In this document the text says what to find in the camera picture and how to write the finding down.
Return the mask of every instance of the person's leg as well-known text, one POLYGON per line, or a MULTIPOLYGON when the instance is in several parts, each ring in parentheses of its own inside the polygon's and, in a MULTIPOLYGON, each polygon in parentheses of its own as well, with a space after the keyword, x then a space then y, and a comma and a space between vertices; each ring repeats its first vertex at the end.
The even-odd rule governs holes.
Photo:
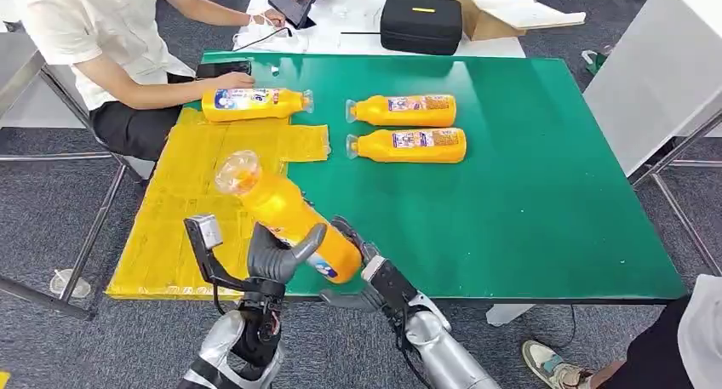
POLYGON ((600 387, 613 374, 615 374, 616 371, 619 370, 619 368, 621 368, 623 364, 624 364, 624 361, 614 361, 614 362, 610 363, 609 365, 603 367, 599 371, 597 371, 597 373, 592 375, 592 377, 589 380, 589 388, 597 389, 598 387, 600 387))
POLYGON ((689 301, 686 296, 670 303, 629 345, 626 362, 615 361, 596 374, 564 362, 554 350, 533 340, 522 345, 522 358, 553 389, 693 389, 677 345, 679 321, 689 301))
POLYGON ((689 302, 688 295, 666 306, 656 322, 629 344, 627 361, 599 389, 692 389, 677 343, 679 321, 689 302))
MULTIPOLYGON (((168 75, 171 84, 192 80, 191 77, 168 75)), ((91 111, 90 121, 95 134, 112 152, 157 161, 181 108, 171 106, 157 110, 135 110, 113 101, 91 111)))

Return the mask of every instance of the robotic hand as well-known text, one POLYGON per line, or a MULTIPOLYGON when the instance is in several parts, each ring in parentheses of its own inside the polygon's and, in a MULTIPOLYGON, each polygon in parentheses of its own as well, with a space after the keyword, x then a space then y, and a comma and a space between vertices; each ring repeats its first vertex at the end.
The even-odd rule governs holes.
POLYGON ((280 313, 285 284, 324 240, 326 225, 314 226, 301 243, 289 248, 256 224, 249 246, 249 277, 239 280, 213 255, 213 248, 222 243, 215 217, 198 215, 184 223, 203 279, 213 284, 214 303, 223 316, 211 328, 178 388, 271 387, 284 360, 280 313), (224 313, 218 301, 219 286, 244 292, 237 309, 224 313), (246 362, 242 369, 228 364, 231 353, 246 362))
POLYGON ((367 312, 381 309, 396 333, 396 347, 425 386, 436 389, 501 389, 451 336, 449 321, 433 301, 414 288, 392 262, 382 257, 373 243, 365 242, 345 219, 336 216, 331 224, 361 251, 365 265, 361 277, 367 285, 357 295, 337 295, 324 290, 321 292, 323 300, 332 306, 367 312), (408 352, 412 348, 420 355, 430 384, 410 361, 408 352))

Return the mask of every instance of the green table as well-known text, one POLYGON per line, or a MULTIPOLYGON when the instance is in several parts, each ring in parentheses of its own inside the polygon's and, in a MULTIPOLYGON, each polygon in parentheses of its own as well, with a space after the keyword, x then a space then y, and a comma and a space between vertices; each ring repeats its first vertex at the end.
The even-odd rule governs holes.
MULTIPOLYGON (((343 215, 432 297, 599 302, 668 300, 680 277, 562 60, 209 53, 250 58, 258 87, 312 89, 332 153, 289 177, 327 218, 343 215), (280 73, 273 76, 270 66, 280 73), (458 164, 376 163, 346 156, 346 99, 456 97, 467 133, 458 164)), ((362 280, 336 287, 360 289, 362 280)), ((310 267, 292 295, 328 288, 310 267)))

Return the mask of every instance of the black case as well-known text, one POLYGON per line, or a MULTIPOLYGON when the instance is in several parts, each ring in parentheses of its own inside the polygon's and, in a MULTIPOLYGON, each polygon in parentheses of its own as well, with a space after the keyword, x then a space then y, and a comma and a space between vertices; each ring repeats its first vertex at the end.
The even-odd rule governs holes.
POLYGON ((456 0, 386 0, 381 45, 389 50, 454 54, 461 41, 461 4, 456 0))

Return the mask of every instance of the gray carpet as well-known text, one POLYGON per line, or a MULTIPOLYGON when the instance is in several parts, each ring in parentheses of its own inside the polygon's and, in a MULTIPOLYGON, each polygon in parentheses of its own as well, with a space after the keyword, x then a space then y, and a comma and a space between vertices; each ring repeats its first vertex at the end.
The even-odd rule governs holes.
MULTIPOLYGON (((248 0, 216 0, 242 8, 248 0)), ((579 52, 613 43, 639 3, 634 0, 541 0, 564 10, 585 9, 587 26, 532 32, 522 43, 530 56, 567 60, 585 85, 579 52)), ((171 51, 194 65, 203 48, 228 47, 232 28, 209 28, 183 20, 158 4, 161 33, 171 51)), ((78 130, 0 129, 0 153, 97 149, 78 130)), ((718 140, 693 150, 698 157, 722 157, 718 140)), ((110 184, 111 161, 85 163, 0 163, 0 272, 46 289, 52 270, 72 265, 73 256, 110 184)), ((708 246, 722 260, 722 172, 677 169, 665 175, 688 209, 708 246)), ((209 302, 111 300, 102 290, 112 275, 144 189, 125 178, 83 276, 94 285, 81 300, 98 310, 86 323, 55 315, 0 295, 0 369, 13 373, 19 388, 170 388, 192 361, 217 315, 209 302)), ((680 274, 691 286, 707 272, 664 203, 647 184, 639 199, 654 222, 680 274)), ((568 306, 537 306, 507 326, 486 324, 488 304, 440 301, 454 335, 504 388, 544 386, 519 358, 519 345, 538 334, 563 343, 572 330, 568 306)), ((628 342, 646 328, 659 306, 575 306, 577 331, 561 351, 570 361, 599 368, 623 357, 628 342)), ((393 349, 378 314, 336 310, 318 302, 290 302, 284 312, 287 362, 277 388, 417 388, 420 385, 393 349)))

